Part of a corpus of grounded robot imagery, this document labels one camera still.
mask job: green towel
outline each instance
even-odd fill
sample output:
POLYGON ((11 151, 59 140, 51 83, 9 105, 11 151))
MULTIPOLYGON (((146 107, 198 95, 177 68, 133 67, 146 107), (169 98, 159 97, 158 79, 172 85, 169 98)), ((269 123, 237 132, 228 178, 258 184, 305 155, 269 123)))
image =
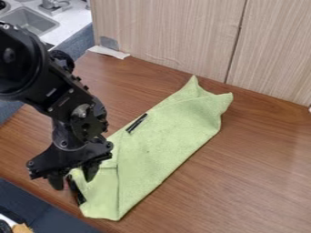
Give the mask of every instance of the green towel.
POLYGON ((134 121, 114 133, 108 138, 115 145, 113 158, 101 164, 93 181, 86 183, 81 169, 71 172, 87 200, 83 214, 119 220, 219 131, 232 100, 231 93, 206 92, 193 76, 147 111, 130 134, 125 130, 134 121))

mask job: countertop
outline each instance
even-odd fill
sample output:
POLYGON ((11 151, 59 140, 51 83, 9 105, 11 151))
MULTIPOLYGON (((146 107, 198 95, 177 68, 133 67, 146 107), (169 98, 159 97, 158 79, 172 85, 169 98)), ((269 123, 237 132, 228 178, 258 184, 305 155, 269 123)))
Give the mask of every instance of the countertop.
POLYGON ((26 6, 60 23, 60 26, 53 31, 40 36, 41 40, 55 46, 59 45, 71 35, 92 22, 91 12, 90 10, 85 9, 86 2, 83 2, 82 0, 71 0, 70 3, 73 7, 55 16, 50 16, 39 10, 38 6, 42 3, 42 0, 32 0, 27 2, 6 0, 6 2, 11 5, 11 10, 20 6, 26 6))
MULTIPOLYGON (((91 52, 77 60, 75 74, 105 103, 106 136, 180 89, 191 76, 133 57, 119 60, 91 52)), ((55 191, 46 180, 29 179, 26 161, 51 143, 50 119, 30 106, 0 128, 0 175, 103 232, 309 233, 307 108, 198 80, 207 91, 234 95, 220 132, 119 222, 83 218, 68 190, 55 191)))

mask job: cabinet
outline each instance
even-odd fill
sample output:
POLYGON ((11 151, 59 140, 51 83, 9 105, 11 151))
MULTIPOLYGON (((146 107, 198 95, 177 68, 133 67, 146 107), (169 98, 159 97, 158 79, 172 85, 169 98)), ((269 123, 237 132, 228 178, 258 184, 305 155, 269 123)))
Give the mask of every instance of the cabinet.
POLYGON ((95 40, 234 86, 311 104, 309 0, 92 0, 95 40))

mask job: sink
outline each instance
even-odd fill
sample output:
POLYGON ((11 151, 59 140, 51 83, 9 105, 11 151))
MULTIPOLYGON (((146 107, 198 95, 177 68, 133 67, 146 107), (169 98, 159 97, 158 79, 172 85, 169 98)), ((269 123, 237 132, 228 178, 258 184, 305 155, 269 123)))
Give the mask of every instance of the sink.
POLYGON ((38 36, 48 33, 59 26, 59 23, 55 20, 25 6, 0 16, 0 21, 5 21, 11 25, 19 25, 38 36))

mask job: black tool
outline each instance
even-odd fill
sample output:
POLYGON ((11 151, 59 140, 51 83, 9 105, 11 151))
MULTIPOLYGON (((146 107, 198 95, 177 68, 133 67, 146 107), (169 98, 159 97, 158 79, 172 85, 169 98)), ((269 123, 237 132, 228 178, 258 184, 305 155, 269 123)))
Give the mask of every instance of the black tool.
POLYGON ((47 178, 61 190, 70 169, 81 167, 91 181, 112 156, 112 143, 101 135, 108 127, 104 105, 72 75, 70 56, 50 55, 36 35, 4 22, 0 40, 0 99, 27 103, 53 122, 53 143, 26 164, 30 178, 47 178), (63 67, 57 64, 62 58, 63 67))

